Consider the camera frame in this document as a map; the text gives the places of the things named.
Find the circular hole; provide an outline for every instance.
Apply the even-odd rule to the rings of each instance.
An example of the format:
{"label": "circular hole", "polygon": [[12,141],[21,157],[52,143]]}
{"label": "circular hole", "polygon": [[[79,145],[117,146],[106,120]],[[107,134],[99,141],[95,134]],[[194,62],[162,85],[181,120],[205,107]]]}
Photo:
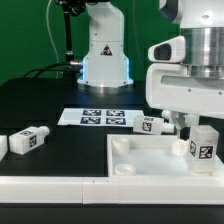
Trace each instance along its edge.
{"label": "circular hole", "polygon": [[209,15],[203,15],[202,16],[202,19],[208,19],[209,18]]}

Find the white plastic container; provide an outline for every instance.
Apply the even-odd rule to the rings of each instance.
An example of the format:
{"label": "white plastic container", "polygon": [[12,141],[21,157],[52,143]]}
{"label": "white plastic container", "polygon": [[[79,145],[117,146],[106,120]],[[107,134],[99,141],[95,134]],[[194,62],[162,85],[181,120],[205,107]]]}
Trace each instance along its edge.
{"label": "white plastic container", "polygon": [[161,135],[161,133],[173,133],[174,124],[164,123],[163,118],[136,116],[134,119],[134,132]]}
{"label": "white plastic container", "polygon": [[29,127],[9,137],[10,151],[24,155],[32,149],[42,145],[44,138],[50,133],[49,128]]}

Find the black and white pattern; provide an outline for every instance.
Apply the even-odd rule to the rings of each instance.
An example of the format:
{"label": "black and white pattern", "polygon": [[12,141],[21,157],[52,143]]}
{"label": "black and white pattern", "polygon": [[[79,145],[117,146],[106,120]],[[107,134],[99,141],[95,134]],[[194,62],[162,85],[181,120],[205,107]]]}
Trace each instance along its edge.
{"label": "black and white pattern", "polygon": [[95,124],[100,124],[100,122],[101,122],[100,117],[82,117],[80,124],[95,125]]}
{"label": "black and white pattern", "polygon": [[144,118],[144,121],[153,121],[153,120],[154,120],[153,117],[145,117],[145,118]]}
{"label": "black and white pattern", "polygon": [[37,144],[37,136],[34,135],[33,137],[30,138],[30,148],[35,146]]}
{"label": "black and white pattern", "polygon": [[124,118],[106,118],[106,124],[108,125],[126,125]]}
{"label": "black and white pattern", "polygon": [[199,159],[212,159],[212,157],[213,157],[213,146],[200,147]]}
{"label": "black and white pattern", "polygon": [[191,144],[190,144],[190,153],[191,153],[194,157],[196,156],[196,149],[197,149],[196,144],[191,140]]}
{"label": "black and white pattern", "polygon": [[124,110],[107,110],[108,117],[125,117]]}
{"label": "black and white pattern", "polygon": [[82,115],[83,116],[101,116],[102,111],[101,110],[83,110]]}
{"label": "black and white pattern", "polygon": [[20,134],[21,135],[24,135],[24,136],[30,136],[30,135],[32,135],[34,132],[32,132],[32,131],[23,131],[23,132],[21,132]]}
{"label": "black and white pattern", "polygon": [[148,122],[142,123],[142,131],[151,132],[152,131],[152,124]]}

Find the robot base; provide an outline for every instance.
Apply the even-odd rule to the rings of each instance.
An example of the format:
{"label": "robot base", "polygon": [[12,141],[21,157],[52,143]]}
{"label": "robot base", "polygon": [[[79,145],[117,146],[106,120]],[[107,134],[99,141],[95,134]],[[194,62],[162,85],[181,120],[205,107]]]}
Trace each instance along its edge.
{"label": "robot base", "polygon": [[104,86],[92,86],[86,83],[80,82],[78,80],[78,88],[80,90],[92,92],[92,93],[99,93],[99,94],[118,94],[122,92],[128,92],[133,89],[133,80],[130,79],[127,81],[126,84],[122,86],[117,86],[117,87],[104,87]]}

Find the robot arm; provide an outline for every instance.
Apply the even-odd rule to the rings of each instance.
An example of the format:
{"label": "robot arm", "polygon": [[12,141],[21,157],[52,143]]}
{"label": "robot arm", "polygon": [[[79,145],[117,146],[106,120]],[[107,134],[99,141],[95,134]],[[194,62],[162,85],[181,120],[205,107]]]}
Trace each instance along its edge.
{"label": "robot arm", "polygon": [[182,0],[159,0],[159,10],[172,23],[179,24],[183,16]]}
{"label": "robot arm", "polygon": [[72,16],[79,16],[82,12],[85,12],[85,5],[96,4],[98,2],[109,2],[110,0],[55,0],[58,5],[66,5],[69,8],[69,12]]}

